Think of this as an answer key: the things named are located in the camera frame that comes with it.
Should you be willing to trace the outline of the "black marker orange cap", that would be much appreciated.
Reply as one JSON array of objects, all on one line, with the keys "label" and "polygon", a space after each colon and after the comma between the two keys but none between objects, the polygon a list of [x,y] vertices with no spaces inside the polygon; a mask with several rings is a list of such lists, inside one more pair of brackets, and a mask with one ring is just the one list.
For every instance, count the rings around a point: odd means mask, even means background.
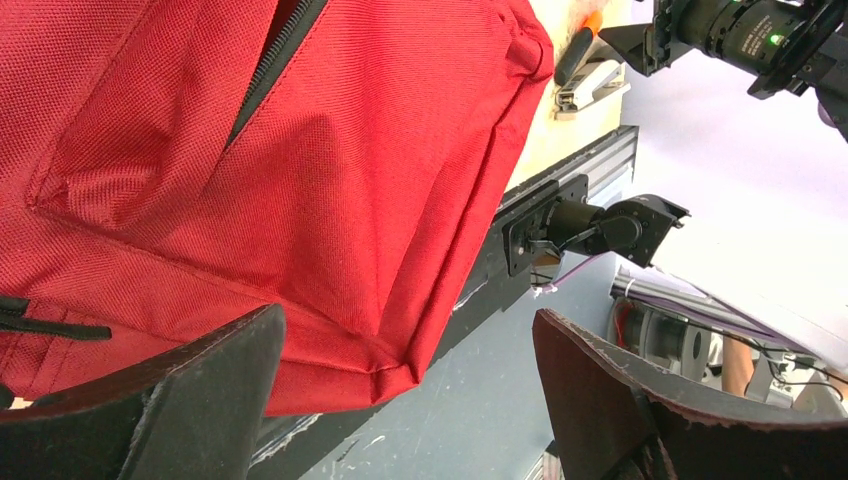
[{"label": "black marker orange cap", "polygon": [[565,86],[574,75],[601,29],[602,23],[602,11],[595,10],[584,19],[574,33],[555,66],[553,79],[558,87]]}]

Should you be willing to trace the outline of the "black and silver stapler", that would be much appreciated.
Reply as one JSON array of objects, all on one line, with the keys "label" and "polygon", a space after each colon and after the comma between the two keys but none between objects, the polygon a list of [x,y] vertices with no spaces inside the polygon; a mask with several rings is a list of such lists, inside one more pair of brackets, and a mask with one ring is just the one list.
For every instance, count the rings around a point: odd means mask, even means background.
[{"label": "black and silver stapler", "polygon": [[575,120],[579,113],[621,98],[630,89],[620,55],[605,42],[593,41],[571,79],[557,86],[554,118]]}]

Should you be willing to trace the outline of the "red student backpack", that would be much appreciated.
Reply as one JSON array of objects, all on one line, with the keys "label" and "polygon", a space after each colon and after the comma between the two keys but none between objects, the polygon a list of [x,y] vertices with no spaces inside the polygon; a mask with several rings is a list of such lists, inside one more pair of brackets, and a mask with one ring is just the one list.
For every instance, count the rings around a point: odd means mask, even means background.
[{"label": "red student backpack", "polygon": [[271,416],[417,387],[551,77],[526,1],[5,1],[1,382],[267,304]]}]

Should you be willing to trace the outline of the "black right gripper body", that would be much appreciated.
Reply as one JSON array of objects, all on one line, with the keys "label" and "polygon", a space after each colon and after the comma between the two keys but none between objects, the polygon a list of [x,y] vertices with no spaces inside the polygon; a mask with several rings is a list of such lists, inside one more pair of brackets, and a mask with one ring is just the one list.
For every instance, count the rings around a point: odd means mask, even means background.
[{"label": "black right gripper body", "polygon": [[604,27],[600,38],[649,77],[691,50],[754,76],[750,96],[813,90],[825,119],[847,133],[847,3],[656,1],[650,22]]}]

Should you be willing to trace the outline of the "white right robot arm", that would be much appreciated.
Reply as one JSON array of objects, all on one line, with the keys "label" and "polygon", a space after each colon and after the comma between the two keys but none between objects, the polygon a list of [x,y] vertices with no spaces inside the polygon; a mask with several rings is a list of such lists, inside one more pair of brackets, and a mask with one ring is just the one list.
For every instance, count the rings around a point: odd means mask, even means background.
[{"label": "white right robot arm", "polygon": [[[656,1],[644,24],[605,27],[599,11],[580,24],[555,67],[562,96],[567,81],[597,38],[624,64],[648,77],[691,50],[754,76],[750,96],[780,91],[800,96],[812,89],[820,115],[847,133],[847,4],[844,1]],[[662,241],[688,211],[656,195],[609,208],[572,198],[555,200],[544,236],[527,239],[529,250],[597,256],[614,252],[648,267]]]}]

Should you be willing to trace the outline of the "person forearm in background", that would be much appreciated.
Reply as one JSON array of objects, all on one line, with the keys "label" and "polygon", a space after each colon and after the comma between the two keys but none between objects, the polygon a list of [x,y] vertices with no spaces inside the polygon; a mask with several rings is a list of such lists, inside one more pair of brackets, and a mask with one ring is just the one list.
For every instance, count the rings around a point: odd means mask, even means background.
[{"label": "person forearm in background", "polygon": [[722,344],[722,390],[745,397],[754,370],[751,348],[741,341],[725,337]]}]

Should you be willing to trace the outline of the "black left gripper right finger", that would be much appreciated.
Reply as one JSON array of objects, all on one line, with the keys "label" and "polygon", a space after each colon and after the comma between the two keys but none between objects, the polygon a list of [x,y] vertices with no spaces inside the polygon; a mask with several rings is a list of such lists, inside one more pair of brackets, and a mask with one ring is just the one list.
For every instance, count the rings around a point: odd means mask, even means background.
[{"label": "black left gripper right finger", "polygon": [[843,479],[847,423],[685,379],[551,309],[532,326],[568,479]]}]

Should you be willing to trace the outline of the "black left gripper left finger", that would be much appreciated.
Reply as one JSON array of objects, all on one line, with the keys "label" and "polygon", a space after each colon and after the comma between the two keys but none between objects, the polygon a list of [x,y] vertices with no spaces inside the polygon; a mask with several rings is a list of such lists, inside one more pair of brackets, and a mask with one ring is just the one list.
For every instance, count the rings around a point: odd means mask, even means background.
[{"label": "black left gripper left finger", "polygon": [[1,414],[5,479],[243,479],[285,337],[268,305]]}]

